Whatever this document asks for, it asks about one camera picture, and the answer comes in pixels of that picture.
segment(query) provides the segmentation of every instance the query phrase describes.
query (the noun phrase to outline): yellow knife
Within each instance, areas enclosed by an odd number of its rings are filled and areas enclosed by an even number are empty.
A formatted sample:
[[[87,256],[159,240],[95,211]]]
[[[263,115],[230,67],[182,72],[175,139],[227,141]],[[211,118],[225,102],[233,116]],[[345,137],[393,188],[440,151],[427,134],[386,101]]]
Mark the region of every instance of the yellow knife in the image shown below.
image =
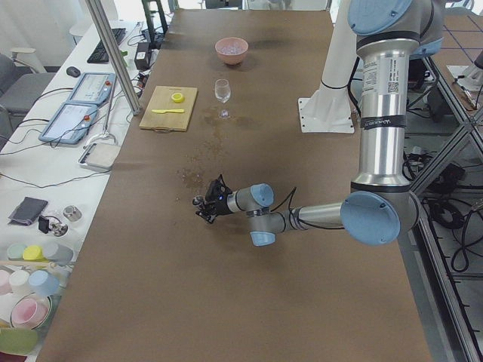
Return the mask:
[[[184,113],[184,109],[153,109],[153,113]]]

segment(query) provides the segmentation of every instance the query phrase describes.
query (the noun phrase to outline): table surface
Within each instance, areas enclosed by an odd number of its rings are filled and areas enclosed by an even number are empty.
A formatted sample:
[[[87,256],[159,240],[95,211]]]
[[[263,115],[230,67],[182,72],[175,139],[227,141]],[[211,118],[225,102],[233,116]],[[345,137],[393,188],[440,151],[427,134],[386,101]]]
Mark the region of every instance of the table surface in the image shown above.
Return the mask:
[[[191,205],[220,173],[233,189],[272,185],[276,203],[297,186],[294,206],[349,194],[358,131],[301,133],[297,113],[331,33],[323,11],[174,15],[141,101],[197,87],[188,131],[133,118],[38,361],[431,360],[397,243],[311,230],[256,248],[244,215],[207,225]],[[217,59],[224,36],[248,41],[241,65]]]
[[[448,66],[469,66],[483,51],[483,17],[478,15],[453,15],[445,17],[443,31],[443,45],[441,50],[432,56],[444,81],[448,83],[451,91],[461,102],[468,115],[474,115],[467,98],[461,88],[454,83],[454,77]],[[476,99],[478,92],[472,92]],[[483,98],[479,97],[480,106]]]
[[[139,33],[140,26],[137,26],[136,23],[122,21],[112,22],[111,25],[112,27],[125,27],[127,30],[128,35],[121,43],[120,48],[128,51],[126,57],[128,71],[130,76],[134,77],[138,72],[134,65],[136,48],[128,46],[127,43],[131,36]],[[98,41],[99,36],[93,25],[69,55],[44,93],[62,87],[75,86],[78,79],[66,74],[66,68],[69,66],[75,66],[82,72],[113,72],[110,64],[87,64],[88,55]],[[120,94],[120,90],[119,86],[115,92],[117,97],[109,119],[109,131],[116,136],[119,144],[122,144],[128,130],[129,118],[127,117],[131,110],[125,97]],[[7,143],[0,154],[1,173],[38,186],[58,184],[75,177],[86,177],[93,173],[92,170],[80,168],[77,161],[84,152],[82,146],[90,137],[102,131],[103,120],[96,123],[90,129],[89,134],[73,147],[58,146],[52,148],[48,144],[42,145],[38,140],[38,135],[45,128],[46,123],[35,119],[50,119],[60,104],[67,100],[68,96],[68,90],[53,92],[42,97],[33,106],[26,116],[26,119],[33,120],[21,124],[11,137],[13,142],[22,142],[19,144]],[[99,111],[97,119],[105,114],[106,107],[104,106]],[[43,245],[49,241],[56,241],[78,252],[82,247],[82,242],[94,217],[108,178],[109,174],[103,174],[61,186],[40,189],[0,176],[0,200],[2,200],[0,202],[0,214],[2,216],[2,222],[0,222],[0,260],[8,259],[8,246],[17,242],[27,245]],[[75,205],[82,212],[82,218],[75,223],[68,222],[65,219],[64,222],[69,224],[70,230],[61,238],[56,238],[51,234],[42,234],[38,230],[37,222],[31,226],[8,225],[8,216],[26,196],[47,200],[49,204],[45,209],[46,213],[58,211],[61,214],[64,207]],[[8,321],[13,306],[21,297],[12,293],[0,296],[0,318]],[[35,360],[36,352],[34,351],[28,360]]]

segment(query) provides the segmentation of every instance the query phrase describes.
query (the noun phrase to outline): robot label sticker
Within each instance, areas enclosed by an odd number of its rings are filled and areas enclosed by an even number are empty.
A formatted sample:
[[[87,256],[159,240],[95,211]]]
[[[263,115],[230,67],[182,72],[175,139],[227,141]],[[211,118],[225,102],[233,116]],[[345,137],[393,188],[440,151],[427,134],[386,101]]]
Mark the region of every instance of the robot label sticker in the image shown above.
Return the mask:
[[[379,95],[399,94],[399,83],[405,71],[402,57],[384,57],[364,64],[362,95],[373,92]]]
[[[369,62],[364,64],[364,85],[362,86],[362,95],[376,91],[377,86],[377,62]]]

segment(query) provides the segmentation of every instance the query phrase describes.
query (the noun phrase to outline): wine glass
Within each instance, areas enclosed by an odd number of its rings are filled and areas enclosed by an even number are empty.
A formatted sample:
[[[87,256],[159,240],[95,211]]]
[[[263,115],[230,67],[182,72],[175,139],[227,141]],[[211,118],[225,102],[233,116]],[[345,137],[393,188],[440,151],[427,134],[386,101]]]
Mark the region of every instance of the wine glass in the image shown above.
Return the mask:
[[[232,95],[232,90],[229,87],[229,82],[226,79],[218,79],[214,83],[214,95],[221,102],[228,102],[230,96]],[[228,110],[224,107],[220,110],[220,118],[228,118]]]

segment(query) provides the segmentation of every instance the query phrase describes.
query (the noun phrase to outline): grey pouch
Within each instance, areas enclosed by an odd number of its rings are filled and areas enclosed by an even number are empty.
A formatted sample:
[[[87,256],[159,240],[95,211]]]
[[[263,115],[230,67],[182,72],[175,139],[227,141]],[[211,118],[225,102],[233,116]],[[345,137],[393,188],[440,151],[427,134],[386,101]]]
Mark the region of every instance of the grey pouch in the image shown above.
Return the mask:
[[[32,225],[45,209],[48,202],[37,198],[24,198],[14,212],[8,217],[10,224]]]

